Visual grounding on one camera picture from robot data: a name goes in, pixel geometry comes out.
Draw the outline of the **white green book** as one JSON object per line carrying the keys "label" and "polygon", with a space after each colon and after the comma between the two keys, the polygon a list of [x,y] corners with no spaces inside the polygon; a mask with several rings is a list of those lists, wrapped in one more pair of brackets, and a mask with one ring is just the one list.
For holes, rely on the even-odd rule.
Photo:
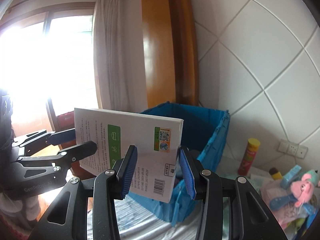
{"label": "white green book", "polygon": [[74,110],[76,142],[92,141],[95,154],[80,166],[97,176],[116,161],[128,159],[120,196],[128,192],[160,202],[170,202],[183,120],[105,109]]}

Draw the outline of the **striped bed sheet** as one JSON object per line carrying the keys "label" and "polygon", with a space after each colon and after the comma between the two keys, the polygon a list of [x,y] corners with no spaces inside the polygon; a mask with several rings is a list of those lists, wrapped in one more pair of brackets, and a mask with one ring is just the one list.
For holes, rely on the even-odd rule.
{"label": "striped bed sheet", "polygon": [[[239,161],[222,157],[216,173],[225,178],[234,179],[238,176]],[[249,182],[258,191],[260,187],[272,181],[266,171],[252,167],[248,174]],[[183,222],[171,226],[171,223],[157,218],[142,207],[130,196],[124,200],[115,200],[117,223],[120,239],[195,239],[199,224],[201,204],[196,204],[194,211]],[[223,211],[222,239],[228,239],[228,207]],[[87,239],[93,239],[92,211],[87,216]]]}

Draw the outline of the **yellow green plush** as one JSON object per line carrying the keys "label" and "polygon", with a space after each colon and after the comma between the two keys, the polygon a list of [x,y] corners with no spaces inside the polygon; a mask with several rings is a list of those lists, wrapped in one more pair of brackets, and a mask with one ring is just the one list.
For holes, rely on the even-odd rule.
{"label": "yellow green plush", "polygon": [[287,227],[285,230],[291,230],[294,234],[298,232],[298,230],[303,226],[305,223],[306,218],[297,218],[287,224]]}

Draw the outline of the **yellow black toy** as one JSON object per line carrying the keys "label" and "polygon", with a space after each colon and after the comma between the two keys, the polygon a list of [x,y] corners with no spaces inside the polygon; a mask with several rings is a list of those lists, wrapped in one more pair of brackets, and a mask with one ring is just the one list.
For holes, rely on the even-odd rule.
{"label": "yellow black toy", "polygon": [[269,169],[269,174],[273,180],[282,180],[282,178],[283,178],[280,171],[275,167],[272,167],[271,169]]}

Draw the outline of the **teal small box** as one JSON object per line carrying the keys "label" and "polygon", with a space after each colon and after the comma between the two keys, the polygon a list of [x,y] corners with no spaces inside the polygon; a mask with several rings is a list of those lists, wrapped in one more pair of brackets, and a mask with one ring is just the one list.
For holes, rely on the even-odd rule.
{"label": "teal small box", "polygon": [[293,168],[291,168],[291,170],[283,176],[283,178],[280,182],[280,187],[282,189],[287,190],[290,187],[290,185],[292,184],[292,182],[294,182],[295,179],[298,178],[298,175],[301,170],[302,170],[302,168],[299,165],[295,165]]}

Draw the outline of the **pink pig plush teal hat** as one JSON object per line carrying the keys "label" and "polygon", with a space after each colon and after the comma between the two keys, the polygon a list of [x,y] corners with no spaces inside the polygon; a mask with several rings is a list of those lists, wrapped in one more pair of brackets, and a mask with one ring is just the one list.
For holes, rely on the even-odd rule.
{"label": "pink pig plush teal hat", "polygon": [[301,207],[313,197],[315,187],[319,187],[319,174],[316,170],[310,170],[303,174],[300,180],[294,181],[290,190],[296,198],[295,207]]}

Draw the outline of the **red yellow chips can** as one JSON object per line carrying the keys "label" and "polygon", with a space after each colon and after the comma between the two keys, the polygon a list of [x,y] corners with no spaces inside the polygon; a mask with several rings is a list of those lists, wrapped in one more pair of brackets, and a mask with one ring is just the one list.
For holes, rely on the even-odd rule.
{"label": "red yellow chips can", "polygon": [[246,176],[253,164],[257,151],[260,147],[260,141],[255,138],[249,138],[247,141],[246,150],[238,168],[238,175]]}

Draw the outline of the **blue plastic storage crate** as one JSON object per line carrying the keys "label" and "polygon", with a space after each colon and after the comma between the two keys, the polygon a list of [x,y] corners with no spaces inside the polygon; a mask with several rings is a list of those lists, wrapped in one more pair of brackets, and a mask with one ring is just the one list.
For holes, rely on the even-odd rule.
{"label": "blue plastic storage crate", "polygon": [[[229,111],[166,102],[142,113],[183,119],[182,146],[199,151],[196,159],[205,169],[216,171],[226,145]],[[184,180],[174,187],[169,203],[135,193],[129,193],[129,196],[157,218],[170,222],[172,226],[183,222],[197,204],[197,201],[191,200],[187,194]]]}

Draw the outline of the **white wall sockets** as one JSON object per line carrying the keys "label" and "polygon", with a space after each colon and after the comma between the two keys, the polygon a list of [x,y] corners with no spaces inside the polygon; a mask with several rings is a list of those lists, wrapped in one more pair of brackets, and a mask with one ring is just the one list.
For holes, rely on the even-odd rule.
{"label": "white wall sockets", "polygon": [[277,151],[298,159],[304,159],[308,152],[308,148],[306,146],[281,139]]}

